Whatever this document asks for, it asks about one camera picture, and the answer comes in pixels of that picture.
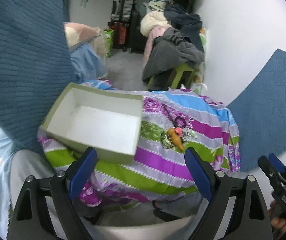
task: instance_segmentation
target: green stool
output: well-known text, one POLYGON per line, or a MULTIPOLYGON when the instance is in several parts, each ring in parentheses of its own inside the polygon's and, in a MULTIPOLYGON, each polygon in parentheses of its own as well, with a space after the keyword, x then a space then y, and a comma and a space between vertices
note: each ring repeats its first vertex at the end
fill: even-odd
MULTIPOLYGON (((176 75, 171 84, 171 89, 176 89, 178 87, 184 71, 191 72, 186 86, 189 86, 191 84, 192 78, 194 76, 194 69, 190 68, 186 63, 183 63, 182 65, 179 65, 178 67, 174 68, 174 70, 176 72, 176 75)), ((148 82, 146 90, 150 89, 153 83, 153 80, 154 80, 154 76, 150 78, 150 81, 148 82)))

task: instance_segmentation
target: blue quilted blanket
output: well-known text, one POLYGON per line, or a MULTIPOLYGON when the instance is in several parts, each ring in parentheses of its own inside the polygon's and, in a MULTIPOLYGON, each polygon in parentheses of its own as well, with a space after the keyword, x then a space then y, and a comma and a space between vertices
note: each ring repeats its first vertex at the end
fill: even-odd
POLYGON ((0 126, 18 148, 42 152, 38 127, 75 81, 63 0, 0 0, 0 126))
POLYGON ((240 133, 241 171, 286 151, 286 52, 277 49, 248 87, 228 106, 240 133))

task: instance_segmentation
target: pink fabric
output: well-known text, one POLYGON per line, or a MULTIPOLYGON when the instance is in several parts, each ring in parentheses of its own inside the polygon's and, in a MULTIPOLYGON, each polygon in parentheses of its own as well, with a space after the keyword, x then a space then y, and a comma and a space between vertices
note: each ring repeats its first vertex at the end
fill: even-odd
POLYGON ((147 42, 145 44, 144 55, 143 55, 143 64, 142 64, 143 68, 145 68, 148 58, 150 57, 152 47, 153 47, 153 40, 156 37, 162 36, 164 32, 166 31, 166 29, 167 28, 163 26, 156 26, 153 28, 153 30, 148 35, 147 42))

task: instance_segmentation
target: gray blanket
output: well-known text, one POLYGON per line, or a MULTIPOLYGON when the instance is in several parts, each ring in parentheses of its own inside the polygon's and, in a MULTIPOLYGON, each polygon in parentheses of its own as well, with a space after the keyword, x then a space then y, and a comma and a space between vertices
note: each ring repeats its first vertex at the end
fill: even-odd
POLYGON ((163 36, 155 38, 153 43, 154 48, 142 74, 144 81, 182 63, 186 62, 192 68, 197 68, 197 64, 204 61, 204 53, 175 28, 168 28, 163 36))

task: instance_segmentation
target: metal screw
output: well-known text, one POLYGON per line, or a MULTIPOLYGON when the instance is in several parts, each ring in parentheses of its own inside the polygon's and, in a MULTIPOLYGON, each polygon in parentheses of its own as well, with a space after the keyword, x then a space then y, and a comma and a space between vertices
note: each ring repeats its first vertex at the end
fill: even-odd
POLYGON ((255 177, 252 176, 252 175, 249 175, 247 178, 248 178, 249 181, 251 181, 251 182, 254 182, 254 181, 255 181, 255 177))
POLYGON ((220 178, 224 177, 225 176, 225 173, 223 171, 217 171, 216 172, 216 175, 220 178))
POLYGON ((34 176, 30 175, 26 178, 27 182, 31 182, 34 179, 34 176))
POLYGON ((65 175, 65 171, 58 171, 56 173, 56 176, 59 177, 59 178, 64 177, 64 175, 65 175))

